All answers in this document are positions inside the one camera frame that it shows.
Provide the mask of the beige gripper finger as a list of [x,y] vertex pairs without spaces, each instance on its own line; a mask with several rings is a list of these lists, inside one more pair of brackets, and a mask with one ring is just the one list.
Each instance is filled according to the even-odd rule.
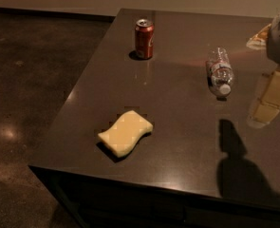
[[256,86],[247,123],[253,128],[270,124],[280,113],[280,65],[271,74],[263,74]]

